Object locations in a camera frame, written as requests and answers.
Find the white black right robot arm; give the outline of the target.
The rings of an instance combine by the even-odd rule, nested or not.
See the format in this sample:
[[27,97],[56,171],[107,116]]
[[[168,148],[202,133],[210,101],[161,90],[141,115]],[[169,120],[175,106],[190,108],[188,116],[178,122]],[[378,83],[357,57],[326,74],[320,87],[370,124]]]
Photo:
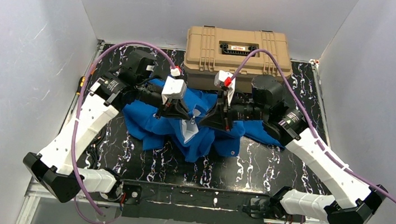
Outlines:
[[234,97],[235,79],[220,71],[214,77],[216,103],[200,120],[205,127],[230,131],[234,122],[259,121],[264,131],[309,167],[329,189],[329,195],[300,192],[283,187],[265,207],[275,217],[303,215],[328,224],[366,224],[382,204],[380,189],[374,189],[346,172],[345,164],[312,133],[303,114],[285,102],[284,86],[270,75],[251,81],[251,98]]

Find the blue zip jacket white lining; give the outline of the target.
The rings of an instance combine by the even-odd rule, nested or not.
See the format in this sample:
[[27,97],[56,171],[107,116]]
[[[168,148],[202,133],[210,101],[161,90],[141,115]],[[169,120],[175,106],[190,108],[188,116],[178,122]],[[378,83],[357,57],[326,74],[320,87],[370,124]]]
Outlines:
[[270,137],[263,129],[261,121],[235,121],[228,132],[203,127],[198,122],[216,102],[216,94],[187,89],[185,103],[196,123],[188,120],[171,119],[154,115],[157,108],[142,101],[134,101],[123,108],[122,114],[128,132],[143,143],[143,150],[163,148],[165,139],[171,137],[187,162],[196,162],[214,149],[219,156],[237,156],[241,137],[248,137],[262,144],[280,146],[281,143]]

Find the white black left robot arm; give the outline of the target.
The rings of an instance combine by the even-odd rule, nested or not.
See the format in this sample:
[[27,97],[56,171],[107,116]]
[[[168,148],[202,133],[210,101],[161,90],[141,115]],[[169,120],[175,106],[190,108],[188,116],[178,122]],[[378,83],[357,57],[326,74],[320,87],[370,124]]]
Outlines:
[[98,138],[100,131],[123,108],[135,100],[156,107],[157,117],[190,119],[183,100],[186,82],[182,70],[172,66],[164,86],[151,83],[156,57],[136,50],[122,65],[111,68],[79,98],[82,106],[61,132],[38,153],[29,152],[23,164],[31,175],[62,203],[75,198],[82,187],[88,193],[103,193],[123,200],[123,183],[111,169],[80,169],[80,155]]

